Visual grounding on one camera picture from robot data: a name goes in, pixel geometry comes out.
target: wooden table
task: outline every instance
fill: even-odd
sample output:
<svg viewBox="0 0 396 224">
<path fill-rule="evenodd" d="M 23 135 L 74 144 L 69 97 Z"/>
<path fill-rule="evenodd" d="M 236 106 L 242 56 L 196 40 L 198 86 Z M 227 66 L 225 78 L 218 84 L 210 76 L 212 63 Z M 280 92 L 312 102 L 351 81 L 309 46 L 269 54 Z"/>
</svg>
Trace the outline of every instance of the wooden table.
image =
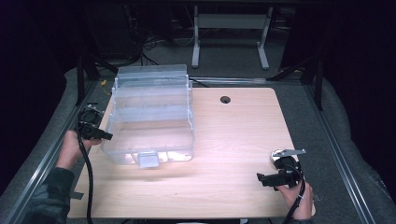
<svg viewBox="0 0 396 224">
<path fill-rule="evenodd" d="M 228 96 L 224 104 L 220 97 Z M 94 191 L 92 217 L 254 218 L 284 217 L 279 192 L 262 186 L 256 174 L 276 174 L 270 161 L 278 148 L 294 148 L 274 90 L 193 89 L 194 158 L 157 168 L 115 165 L 99 147 L 90 159 Z M 106 127 L 109 104 L 101 128 Z M 84 167 L 69 217 L 85 217 L 88 173 Z"/>
</svg>

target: clear plastic container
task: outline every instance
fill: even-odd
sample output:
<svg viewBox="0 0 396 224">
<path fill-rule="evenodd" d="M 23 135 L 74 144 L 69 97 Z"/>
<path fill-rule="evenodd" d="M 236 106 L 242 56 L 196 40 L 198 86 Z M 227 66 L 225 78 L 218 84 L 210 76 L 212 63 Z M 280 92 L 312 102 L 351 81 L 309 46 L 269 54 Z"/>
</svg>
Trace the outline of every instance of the clear plastic container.
<svg viewBox="0 0 396 224">
<path fill-rule="evenodd" d="M 155 167 L 193 157 L 191 83 L 186 65 L 122 67 L 102 150 L 116 164 Z"/>
</svg>

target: human hand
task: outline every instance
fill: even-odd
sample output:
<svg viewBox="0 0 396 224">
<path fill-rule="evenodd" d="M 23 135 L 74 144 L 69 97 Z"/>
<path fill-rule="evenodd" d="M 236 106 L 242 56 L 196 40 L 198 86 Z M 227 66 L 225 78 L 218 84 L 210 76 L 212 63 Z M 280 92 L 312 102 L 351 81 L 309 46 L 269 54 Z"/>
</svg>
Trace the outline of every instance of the human hand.
<svg viewBox="0 0 396 224">
<path fill-rule="evenodd" d="M 300 193 L 300 188 L 302 185 L 302 181 L 298 183 L 297 186 L 293 188 L 287 188 L 285 186 L 277 186 L 276 188 L 282 194 L 283 199 L 285 200 L 286 205 L 290 209 L 296 198 Z M 303 198 L 300 200 L 300 204 L 297 209 L 294 211 L 293 218 L 297 220 L 309 219 L 312 217 L 312 207 L 314 204 L 314 191 L 312 187 L 305 181 L 305 192 Z"/>
<path fill-rule="evenodd" d="M 86 149 L 99 145 L 101 142 L 101 139 L 82 139 L 82 143 Z M 55 166 L 71 170 L 78 158 L 81 156 L 82 153 L 79 149 L 77 133 L 71 130 L 67 131 L 64 134 L 64 142 L 62 144 L 61 152 L 59 153 L 59 158 Z"/>
</svg>

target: dark background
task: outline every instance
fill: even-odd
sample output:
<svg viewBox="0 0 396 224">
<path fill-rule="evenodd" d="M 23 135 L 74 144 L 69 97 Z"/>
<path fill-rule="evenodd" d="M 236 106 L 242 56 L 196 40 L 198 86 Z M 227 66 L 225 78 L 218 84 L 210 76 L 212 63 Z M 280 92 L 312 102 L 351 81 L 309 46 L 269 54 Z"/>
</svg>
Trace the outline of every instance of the dark background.
<svg viewBox="0 0 396 224">
<path fill-rule="evenodd" d="M 131 59 L 135 52 L 122 51 L 125 48 L 120 46 L 133 47 L 136 39 L 119 13 L 107 14 L 114 17 L 118 26 L 98 25 L 103 12 L 95 10 L 95 5 L 75 7 L 73 2 L 46 0 L 0 4 L 1 136 L 5 142 L 0 149 L 0 192 L 3 192 L 45 130 L 62 98 L 64 73 L 76 67 L 78 55 L 88 50 L 103 59 Z M 113 7 L 122 10 L 120 5 Z M 324 75 L 346 108 L 352 140 L 363 158 L 380 173 L 393 201 L 396 201 L 395 10 L 394 1 L 350 5 L 341 14 L 337 35 L 323 58 Z M 171 12 L 177 14 L 177 7 L 151 6 L 149 10 L 133 7 L 133 13 L 139 13 L 139 22 L 164 39 L 174 37 L 169 23 Z M 318 49 L 323 36 L 319 31 L 325 29 L 331 12 L 326 8 L 297 9 L 283 66 L 298 63 Z M 100 29 L 107 29 L 108 35 L 95 35 Z"/>
</svg>

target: transparent storage box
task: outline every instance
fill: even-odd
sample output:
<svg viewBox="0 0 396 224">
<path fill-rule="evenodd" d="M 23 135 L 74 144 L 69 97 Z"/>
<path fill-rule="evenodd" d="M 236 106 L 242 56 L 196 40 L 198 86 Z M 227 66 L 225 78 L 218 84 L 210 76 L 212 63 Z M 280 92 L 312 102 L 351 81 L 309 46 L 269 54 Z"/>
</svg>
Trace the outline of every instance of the transparent storage box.
<svg viewBox="0 0 396 224">
<path fill-rule="evenodd" d="M 156 167 L 193 157 L 191 83 L 186 65 L 120 68 L 102 150 L 116 164 Z"/>
</svg>

